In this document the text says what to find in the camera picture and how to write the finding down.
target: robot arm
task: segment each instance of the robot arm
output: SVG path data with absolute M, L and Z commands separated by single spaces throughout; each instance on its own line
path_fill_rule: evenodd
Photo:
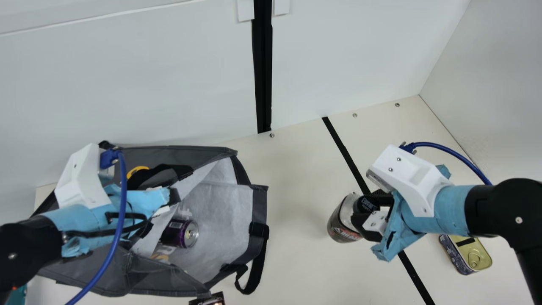
M 379 242 L 371 248 L 379 259 L 390 261 L 426 233 L 502 236 L 518 256 L 534 302 L 542 303 L 542 183 L 455 186 L 446 167 L 393 146 L 367 176 L 394 199 L 389 212 L 368 211 L 358 200 L 351 219 L 362 236 Z M 371 199 L 378 205 L 378 198 Z
M 103 185 L 113 178 L 115 151 L 100 149 L 96 144 L 77 151 L 55 189 L 59 209 L 0 226 L 0 299 L 26 284 L 42 267 L 88 255 L 112 243 L 119 224 L 121 188 Z M 170 190 L 128 190 L 126 199 L 130 204 L 125 218 L 129 220 L 119 231 L 122 238 L 130 237 L 151 217 L 169 209 Z

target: bag handle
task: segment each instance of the bag handle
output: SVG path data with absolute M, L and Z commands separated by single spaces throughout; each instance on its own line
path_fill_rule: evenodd
M 128 179 L 128 190 L 137 190 L 145 181 L 168 169 L 172 169 L 173 171 L 175 171 L 178 181 L 192 175 L 192 173 L 194 172 L 194 169 L 188 165 L 175 164 L 160 164 L 152 169 L 140 169 L 137 172 L 133 173 L 130 179 Z
M 262 249 L 260 254 L 254 258 L 252 261 L 252 268 L 250 270 L 250 275 L 248 277 L 247 285 L 245 288 L 241 288 L 239 284 L 239 279 L 248 271 L 246 265 L 242 265 L 237 269 L 237 275 L 235 276 L 235 288 L 239 290 L 242 294 L 248 295 L 253 293 L 262 278 L 263 264 L 266 260 L 266 249 L 267 249 L 267 240 L 269 239 L 269 226 L 252 222 L 250 223 L 249 233 L 252 236 L 258 236 L 263 238 Z

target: screw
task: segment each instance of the screw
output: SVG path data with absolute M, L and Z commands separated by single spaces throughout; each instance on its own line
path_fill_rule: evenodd
M 62 233 L 62 242 L 63 242 L 64 244 L 67 244 L 68 241 L 69 241 L 68 234 Z

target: canned drink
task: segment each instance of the canned drink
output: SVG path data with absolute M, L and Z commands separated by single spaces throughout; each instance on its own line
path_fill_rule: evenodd
M 187 219 L 172 219 L 162 232 L 160 242 L 168 246 L 190 248 L 194 246 L 198 237 L 197 223 Z
M 344 197 L 327 222 L 327 233 L 338 243 L 351 243 L 362 239 L 362 235 L 352 225 L 350 217 L 354 214 L 354 204 L 361 196 L 351 193 Z

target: white bracket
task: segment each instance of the white bracket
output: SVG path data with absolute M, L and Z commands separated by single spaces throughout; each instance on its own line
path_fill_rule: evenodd
M 363 223 L 363 229 L 366 231 L 379 232 L 382 236 L 384 236 L 384 231 L 386 231 L 386 227 L 388 225 L 388 221 L 386 220 L 387 216 L 387 211 L 373 211 Z
M 285 15 L 290 13 L 290 0 L 275 0 L 273 4 L 273 15 Z
M 254 0 L 237 0 L 237 19 L 239 22 L 254 19 Z
M 416 217 L 434 217 L 438 192 L 453 185 L 435 165 L 393 145 L 382 152 L 367 177 L 384 191 L 396 189 Z
M 59 208 L 76 204 L 95 208 L 111 203 L 100 178 L 113 177 L 114 166 L 100 169 L 102 151 L 91 143 L 70 156 L 55 188 Z

